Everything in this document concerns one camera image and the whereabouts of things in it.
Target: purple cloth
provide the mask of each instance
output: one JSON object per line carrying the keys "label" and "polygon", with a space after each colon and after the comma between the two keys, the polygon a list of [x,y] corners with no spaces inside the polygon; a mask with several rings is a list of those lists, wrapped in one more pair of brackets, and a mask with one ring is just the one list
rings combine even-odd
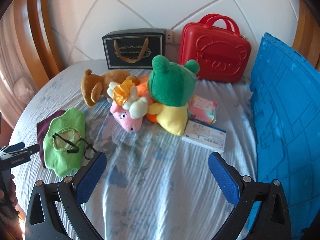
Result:
{"label": "purple cloth", "polygon": [[37,139],[38,144],[40,146],[40,159],[42,166],[46,169],[46,166],[44,164],[44,151],[43,151],[43,140],[45,135],[47,134],[49,130],[50,123],[52,119],[59,117],[65,113],[65,110],[58,110],[57,112],[53,113],[52,115],[48,116],[46,119],[42,120],[41,122],[37,123]]}

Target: barcode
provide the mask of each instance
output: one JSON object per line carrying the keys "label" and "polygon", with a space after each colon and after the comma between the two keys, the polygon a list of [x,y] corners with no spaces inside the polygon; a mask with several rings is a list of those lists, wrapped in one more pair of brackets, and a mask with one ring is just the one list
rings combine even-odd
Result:
{"label": "barcode", "polygon": [[219,145],[219,146],[224,146],[223,143],[216,142],[216,141],[211,140],[209,138],[204,138],[204,140],[207,141],[207,142],[210,142],[210,143],[214,143],[214,144]]}
{"label": "barcode", "polygon": [[211,140],[211,139],[209,139],[209,138],[204,138],[204,140],[207,141],[207,142],[215,143],[215,144],[216,144],[216,141],[213,141],[213,140]]}

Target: red suitcase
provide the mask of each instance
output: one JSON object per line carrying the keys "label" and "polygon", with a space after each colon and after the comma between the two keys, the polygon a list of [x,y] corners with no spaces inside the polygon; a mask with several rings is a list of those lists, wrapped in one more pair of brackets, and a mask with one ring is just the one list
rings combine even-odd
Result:
{"label": "red suitcase", "polygon": [[[226,29],[213,26],[220,19],[226,23]],[[250,52],[250,43],[233,19],[208,14],[200,22],[183,27],[179,64],[194,59],[200,65],[199,78],[233,83],[241,79]]]}

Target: blue plastic crate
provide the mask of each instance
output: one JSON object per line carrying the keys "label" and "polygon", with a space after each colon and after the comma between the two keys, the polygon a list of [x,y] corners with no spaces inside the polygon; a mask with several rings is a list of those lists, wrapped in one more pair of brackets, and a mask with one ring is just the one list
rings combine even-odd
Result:
{"label": "blue plastic crate", "polygon": [[251,79],[257,178],[281,181],[292,238],[299,239],[320,209],[320,74],[298,52],[266,33]]}

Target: human hand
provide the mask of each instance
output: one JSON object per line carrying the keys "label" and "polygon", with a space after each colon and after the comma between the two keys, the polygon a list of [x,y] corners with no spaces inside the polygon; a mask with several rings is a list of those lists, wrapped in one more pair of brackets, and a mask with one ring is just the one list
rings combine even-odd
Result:
{"label": "human hand", "polygon": [[[10,185],[11,185],[11,194],[9,196],[10,201],[12,202],[12,206],[16,207],[16,205],[18,204],[18,199],[16,196],[16,184],[13,182],[14,179],[14,175],[11,174],[10,177],[11,181],[10,181]],[[4,198],[4,192],[2,190],[0,190],[0,199]]]}

